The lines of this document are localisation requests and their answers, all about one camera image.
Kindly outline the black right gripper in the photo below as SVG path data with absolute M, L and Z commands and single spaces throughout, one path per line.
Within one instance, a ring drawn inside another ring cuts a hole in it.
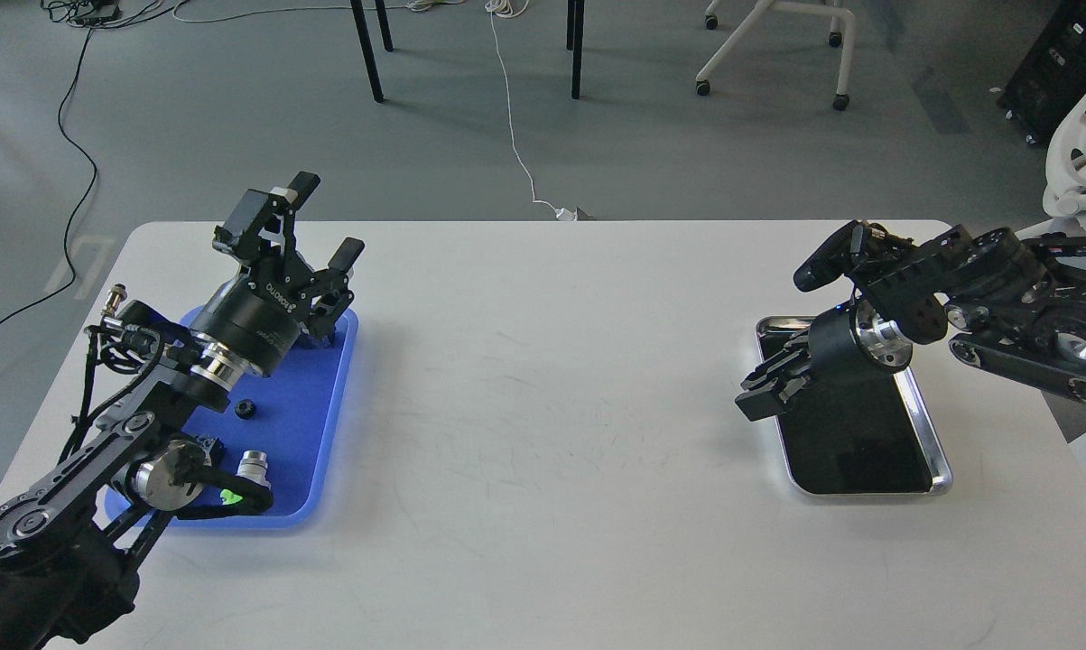
M 790 412 L 811 383 L 851 385 L 894 375 L 913 359 L 913 341 L 868 302 L 820 313 L 809 330 L 766 330 L 757 342 L 763 359 L 734 399 L 752 423 Z

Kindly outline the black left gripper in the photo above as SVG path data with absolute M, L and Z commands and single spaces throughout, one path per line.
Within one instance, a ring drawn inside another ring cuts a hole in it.
M 241 268 L 220 284 L 189 324 L 249 364 L 254 374 L 269 377 L 300 337 L 334 330 L 354 299 L 349 289 L 353 264 L 364 240 L 348 237 L 325 270 L 314 275 L 298 252 L 296 211 L 320 184 L 315 173 L 298 173 L 287 188 L 247 190 L 224 224 L 214 229 L 213 250 L 232 256 Z M 304 285 L 300 302 L 288 299 L 281 285 Z

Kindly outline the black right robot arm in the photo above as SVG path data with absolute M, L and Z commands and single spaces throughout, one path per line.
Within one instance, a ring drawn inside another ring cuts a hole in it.
M 1086 404 L 1086 237 L 958 225 L 917 244 L 853 219 L 792 280 L 807 293 L 839 277 L 853 296 L 742 380 L 736 405 L 749 420 L 790 412 L 808 388 L 901 373 L 915 345 L 942 339 L 968 367 Z

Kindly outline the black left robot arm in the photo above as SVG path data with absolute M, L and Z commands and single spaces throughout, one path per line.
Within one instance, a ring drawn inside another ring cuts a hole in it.
M 86 354 L 131 377 L 108 400 L 83 404 L 56 468 L 0 506 L 0 649 L 83 643 L 130 613 L 139 568 L 172 519 L 258 515 L 272 489 L 228 473 L 184 431 L 199 410 L 224 412 L 242 375 L 272 375 L 299 337 L 331 337 L 353 301 L 365 244 L 349 237 L 328 267 L 299 254 L 295 217 L 320 178 L 247 190 L 212 245 L 238 262 L 191 324 L 110 293 Z

